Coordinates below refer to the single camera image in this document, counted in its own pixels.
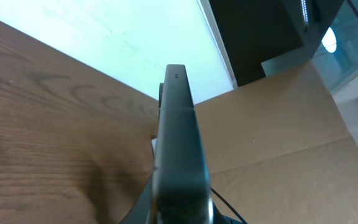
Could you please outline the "gold Galaxy smartphone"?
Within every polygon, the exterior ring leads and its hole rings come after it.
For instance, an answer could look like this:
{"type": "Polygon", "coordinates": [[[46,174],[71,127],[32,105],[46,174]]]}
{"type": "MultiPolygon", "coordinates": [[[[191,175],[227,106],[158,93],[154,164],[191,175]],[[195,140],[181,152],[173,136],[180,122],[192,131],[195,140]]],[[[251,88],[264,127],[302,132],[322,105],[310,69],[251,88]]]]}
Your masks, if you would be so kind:
{"type": "Polygon", "coordinates": [[[208,166],[184,65],[167,65],[162,84],[150,222],[213,222],[208,166]]]}

